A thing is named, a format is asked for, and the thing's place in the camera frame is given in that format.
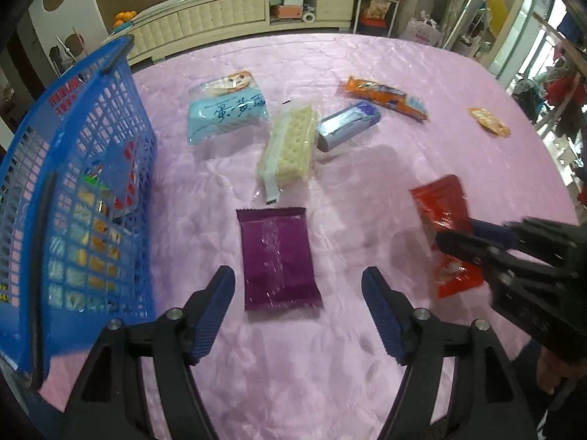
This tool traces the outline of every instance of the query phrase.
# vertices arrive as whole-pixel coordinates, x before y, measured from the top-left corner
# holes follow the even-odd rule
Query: purple snack package
[[[306,209],[237,210],[245,310],[322,306],[307,239]]]

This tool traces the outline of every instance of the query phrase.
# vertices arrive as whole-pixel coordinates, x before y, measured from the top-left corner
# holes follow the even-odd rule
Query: blue plastic basket
[[[153,319],[156,139],[119,38],[54,83],[0,166],[0,351],[39,388],[112,318]]]

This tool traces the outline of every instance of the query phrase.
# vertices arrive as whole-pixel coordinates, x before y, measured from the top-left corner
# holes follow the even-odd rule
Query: human hand
[[[575,366],[570,366],[561,361],[552,351],[542,346],[536,366],[536,383],[547,394],[553,395],[554,389],[563,379],[579,380],[584,375],[587,375],[585,360]]]

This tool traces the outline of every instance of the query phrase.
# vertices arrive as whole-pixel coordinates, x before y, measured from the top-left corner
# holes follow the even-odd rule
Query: metal screw
[[[480,331],[487,331],[489,329],[489,323],[484,319],[477,319],[475,321],[475,327]]]
[[[120,319],[111,319],[106,323],[106,327],[110,331],[118,331],[122,327],[122,321]]]
[[[509,286],[512,284],[512,277],[510,275],[508,275],[507,273],[501,273],[500,275],[500,281],[506,285]]]
[[[183,317],[183,310],[178,307],[172,307],[165,313],[165,316],[171,321],[177,321]]]
[[[419,307],[418,309],[414,310],[414,316],[416,316],[416,319],[419,319],[420,321],[426,321],[427,319],[430,319],[430,311],[424,307]]]

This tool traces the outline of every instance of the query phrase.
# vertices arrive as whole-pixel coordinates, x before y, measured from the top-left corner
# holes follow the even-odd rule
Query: small orange snack package
[[[438,297],[444,298],[482,285],[483,272],[480,267],[444,254],[436,245],[438,232],[473,232],[459,178],[456,175],[447,175],[428,185],[410,190],[410,194],[416,203],[422,227],[432,250],[433,276]]]
[[[509,137],[512,133],[510,128],[501,122],[497,117],[491,114],[487,109],[481,107],[470,107],[469,114],[488,131],[493,132],[499,137]]]

